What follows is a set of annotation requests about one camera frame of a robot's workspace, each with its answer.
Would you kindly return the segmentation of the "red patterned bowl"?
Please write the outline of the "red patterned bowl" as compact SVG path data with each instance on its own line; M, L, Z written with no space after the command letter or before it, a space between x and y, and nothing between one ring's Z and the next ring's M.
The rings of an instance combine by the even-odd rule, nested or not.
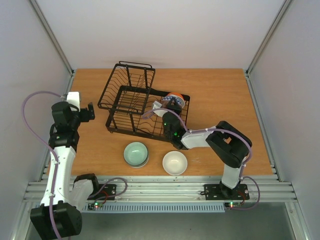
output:
M160 101L162 103L162 106L167 108L167 103L169 102L170 99L174 99L176 102L176 110L182 110L185 106L185 102L184 100L175 97L175 96L165 96L162 98L162 100Z

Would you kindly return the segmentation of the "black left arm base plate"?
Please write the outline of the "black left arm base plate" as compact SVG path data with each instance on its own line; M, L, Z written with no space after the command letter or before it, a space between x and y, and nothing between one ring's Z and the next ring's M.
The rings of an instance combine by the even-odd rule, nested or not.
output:
M116 184L107 184L103 187L103 189L99 192L98 190L101 189L103 184L99 184L97 189L94 189L91 195L94 195L93 197L88 197L88 200L96 200L98 198L102 198L103 200L108 196L107 200L111 201L114 200L114 195L117 193L117 185Z

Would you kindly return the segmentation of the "black wire dish rack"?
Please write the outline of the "black wire dish rack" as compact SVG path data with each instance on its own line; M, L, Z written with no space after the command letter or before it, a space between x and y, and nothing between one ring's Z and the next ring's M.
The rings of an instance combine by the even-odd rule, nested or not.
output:
M164 136L162 117L150 112L153 102L161 102L168 94L152 87L155 74L150 64L115 64L97 104L109 112L105 124L109 132L170 143Z

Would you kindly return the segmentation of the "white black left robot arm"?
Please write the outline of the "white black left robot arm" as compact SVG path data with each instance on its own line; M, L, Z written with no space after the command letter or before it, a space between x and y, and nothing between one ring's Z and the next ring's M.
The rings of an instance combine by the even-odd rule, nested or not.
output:
M76 177L70 185L71 170L79 142L81 123L95 119L92 103L85 108L67 101L51 107L54 120L50 131L50 170L47 186L38 207L30 212L30 220L43 240L56 240L79 235L82 209L87 199L101 193L97 177L87 173Z

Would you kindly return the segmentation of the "white bowl with orange outside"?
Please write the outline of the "white bowl with orange outside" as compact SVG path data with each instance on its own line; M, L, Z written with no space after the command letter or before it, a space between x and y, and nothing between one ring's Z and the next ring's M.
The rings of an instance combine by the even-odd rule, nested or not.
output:
M183 101L185 100L184 97L183 97L180 93L178 93L178 92L169 92L169 93L167 94L167 96L175 96L175 97L177 97L177 98L182 99Z

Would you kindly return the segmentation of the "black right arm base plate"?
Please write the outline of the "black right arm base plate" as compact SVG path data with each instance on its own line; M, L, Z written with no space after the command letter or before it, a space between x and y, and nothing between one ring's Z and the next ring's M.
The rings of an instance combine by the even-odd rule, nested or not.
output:
M205 184L203 191L200 192L201 196L205 196L206 200L249 200L249 190L246 184L239 183L234 189L230 189L220 184Z

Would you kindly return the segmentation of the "plain white bowl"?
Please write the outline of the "plain white bowl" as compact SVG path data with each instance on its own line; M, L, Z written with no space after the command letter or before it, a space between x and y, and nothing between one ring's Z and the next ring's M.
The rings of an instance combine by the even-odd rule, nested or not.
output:
M188 167L186 156L179 151L170 151L162 159L163 169L172 176L183 174Z

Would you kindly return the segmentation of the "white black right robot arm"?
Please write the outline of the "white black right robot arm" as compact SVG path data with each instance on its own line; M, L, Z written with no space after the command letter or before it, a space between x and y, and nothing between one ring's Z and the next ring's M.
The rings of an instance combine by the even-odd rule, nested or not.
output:
M155 108L154 113L162 117L163 134L178 150L211 148L224 163L219 192L223 199L238 194L243 168L252 156L251 140L226 121L210 128L188 129L179 113L181 107L174 101L167 108Z

